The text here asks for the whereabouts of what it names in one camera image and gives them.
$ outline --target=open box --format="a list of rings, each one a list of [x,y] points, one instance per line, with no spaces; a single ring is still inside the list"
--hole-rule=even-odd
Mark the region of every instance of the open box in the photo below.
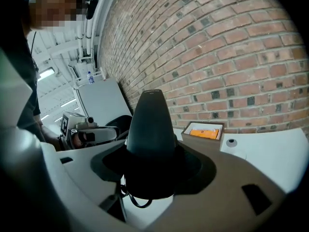
[[[213,130],[218,129],[216,139],[199,137],[190,135],[191,130]],[[198,145],[205,149],[220,150],[221,142],[224,134],[224,123],[215,122],[195,122],[191,121],[188,126],[182,131],[183,142],[188,145]]]

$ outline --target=water bottle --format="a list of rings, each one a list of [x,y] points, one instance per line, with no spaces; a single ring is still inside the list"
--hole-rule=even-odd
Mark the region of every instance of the water bottle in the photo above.
[[[90,83],[90,84],[92,84],[92,83],[95,82],[95,81],[93,80],[93,76],[91,75],[90,72],[88,72],[87,77],[88,77],[88,80],[89,80],[89,83]]]

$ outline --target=orange package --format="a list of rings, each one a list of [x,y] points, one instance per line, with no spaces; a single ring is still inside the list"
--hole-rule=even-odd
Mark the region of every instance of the orange package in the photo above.
[[[210,139],[216,139],[218,136],[219,130],[191,130],[190,135],[198,136],[198,137],[205,137]]]

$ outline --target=ceiling light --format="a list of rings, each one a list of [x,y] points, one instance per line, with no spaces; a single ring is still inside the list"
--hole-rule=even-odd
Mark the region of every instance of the ceiling light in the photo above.
[[[54,122],[57,122],[57,121],[58,121],[58,120],[60,120],[60,119],[62,119],[62,117],[60,117],[60,118],[56,119]]]
[[[54,73],[55,73],[55,71],[52,67],[48,68],[47,70],[40,73],[40,78],[38,79],[38,82],[41,81],[42,79],[54,74]]]
[[[61,105],[61,107],[64,107],[64,106],[66,106],[66,105],[72,103],[73,101],[76,101],[76,99],[74,99],[74,100],[72,100],[72,101],[68,101],[67,103],[64,103],[63,105]]]
[[[49,116],[49,114],[48,114],[48,115],[45,115],[43,118],[41,118],[41,120],[43,120],[43,119],[47,118],[48,116]]]

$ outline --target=white ceiling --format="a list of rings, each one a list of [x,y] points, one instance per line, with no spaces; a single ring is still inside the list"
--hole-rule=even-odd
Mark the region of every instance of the white ceiling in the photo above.
[[[112,0],[104,0],[101,7],[98,4],[96,13],[94,15],[98,17],[94,45],[95,56],[97,55],[98,44],[102,37],[103,26],[107,17],[108,10],[111,6]],[[83,26],[83,51],[84,57],[86,56],[86,18],[82,22]],[[31,49],[34,31],[28,35],[28,45]],[[73,79],[70,74],[68,65],[71,61],[78,60],[78,37],[77,27],[65,27],[61,30],[40,30],[37,31],[32,56],[38,65],[39,72],[53,67],[55,74],[38,82],[38,99],[41,110],[41,118],[49,115],[44,119],[44,123],[54,123],[54,121],[60,117],[64,111],[72,112],[78,107],[77,102],[72,102],[69,105],[61,108],[61,105],[73,100]],[[84,73],[76,70],[80,74],[80,78],[87,78]]]

